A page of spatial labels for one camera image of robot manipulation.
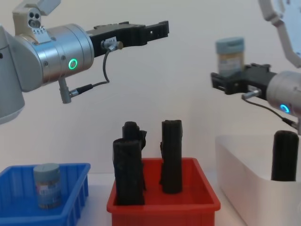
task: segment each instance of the blue led light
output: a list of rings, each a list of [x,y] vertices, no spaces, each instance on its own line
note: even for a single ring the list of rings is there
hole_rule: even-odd
[[[280,105],[280,109],[282,111],[284,111],[285,113],[288,113],[288,114],[290,113],[290,109],[286,105]]]

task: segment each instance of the red plastic bin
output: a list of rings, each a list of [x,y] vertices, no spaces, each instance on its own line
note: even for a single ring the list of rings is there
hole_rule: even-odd
[[[214,226],[214,214],[221,203],[196,159],[182,159],[183,192],[180,194],[162,192],[159,184],[162,159],[143,159],[143,163],[145,205],[116,205],[114,183],[107,204],[112,226]]]

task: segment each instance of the plastic jar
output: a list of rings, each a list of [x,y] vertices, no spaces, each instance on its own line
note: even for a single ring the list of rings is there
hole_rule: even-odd
[[[216,42],[218,69],[221,76],[229,77],[243,71],[244,50],[245,41],[241,37],[221,39]]]
[[[39,207],[52,209],[62,203],[60,166],[48,163],[33,169]]]

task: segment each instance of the blue plastic bin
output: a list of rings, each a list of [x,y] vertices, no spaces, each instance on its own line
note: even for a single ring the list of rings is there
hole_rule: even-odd
[[[12,166],[0,173],[0,226],[75,226],[88,196],[90,164],[61,164],[63,203],[38,206],[33,168]]]

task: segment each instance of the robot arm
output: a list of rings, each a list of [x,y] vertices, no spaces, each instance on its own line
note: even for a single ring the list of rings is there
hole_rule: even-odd
[[[69,91],[65,78],[89,69],[95,57],[123,47],[142,46],[168,37],[168,21],[152,26],[110,24],[84,31],[76,24],[47,29],[41,16],[49,15],[61,0],[23,0],[13,11],[15,36],[0,25],[0,124],[13,120],[30,92],[59,81],[63,103],[91,89]]]
[[[259,0],[265,20],[278,30],[286,58],[297,68],[301,67],[301,1]],[[287,114],[296,116],[292,125],[301,135],[301,74],[285,71],[273,73],[270,65],[246,65],[241,73],[224,78],[211,74],[213,87],[226,94],[248,93],[257,96]]]

